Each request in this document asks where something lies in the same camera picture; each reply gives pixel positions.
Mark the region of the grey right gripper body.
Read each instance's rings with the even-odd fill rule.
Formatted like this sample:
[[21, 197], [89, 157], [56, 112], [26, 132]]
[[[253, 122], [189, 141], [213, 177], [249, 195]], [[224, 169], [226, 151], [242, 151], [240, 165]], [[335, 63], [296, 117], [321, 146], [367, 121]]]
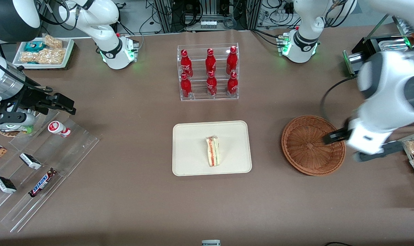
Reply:
[[[25, 74], [17, 69], [9, 61], [0, 56], [0, 66], [21, 80], [25, 80]], [[11, 77], [0, 68], [0, 102], [15, 96], [23, 88], [23, 83]]]

